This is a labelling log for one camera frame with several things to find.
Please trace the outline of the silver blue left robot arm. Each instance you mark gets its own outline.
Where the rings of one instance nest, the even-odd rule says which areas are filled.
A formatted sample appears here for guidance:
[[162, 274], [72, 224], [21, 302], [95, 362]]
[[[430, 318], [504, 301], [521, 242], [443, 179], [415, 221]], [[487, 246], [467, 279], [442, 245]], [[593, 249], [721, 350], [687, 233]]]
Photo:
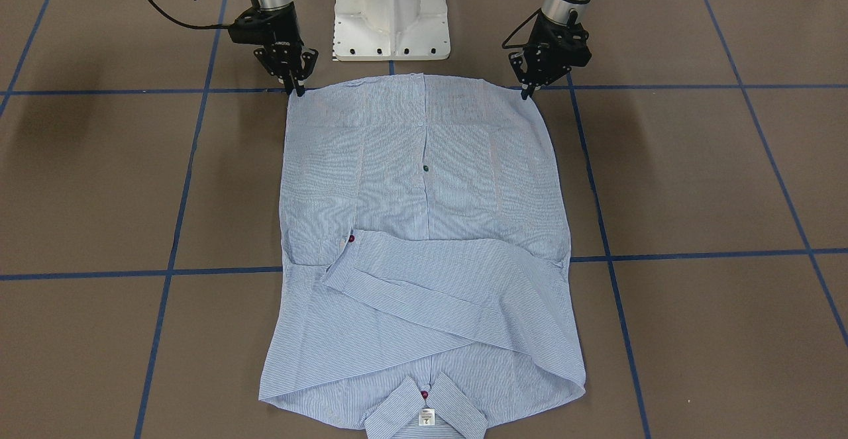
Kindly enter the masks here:
[[582, 19], [591, 0], [544, 0], [501, 44], [528, 100], [536, 90], [586, 67], [592, 53]]

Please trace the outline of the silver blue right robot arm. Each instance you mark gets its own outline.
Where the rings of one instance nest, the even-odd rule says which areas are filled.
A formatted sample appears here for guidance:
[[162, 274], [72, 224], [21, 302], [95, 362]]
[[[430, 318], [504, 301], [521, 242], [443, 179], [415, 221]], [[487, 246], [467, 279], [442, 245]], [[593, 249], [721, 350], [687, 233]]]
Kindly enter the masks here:
[[288, 95], [305, 95], [305, 82], [314, 72], [319, 53], [301, 37], [294, 0], [250, 0], [249, 8], [232, 23], [206, 29], [225, 30], [234, 44], [253, 47], [258, 63]]

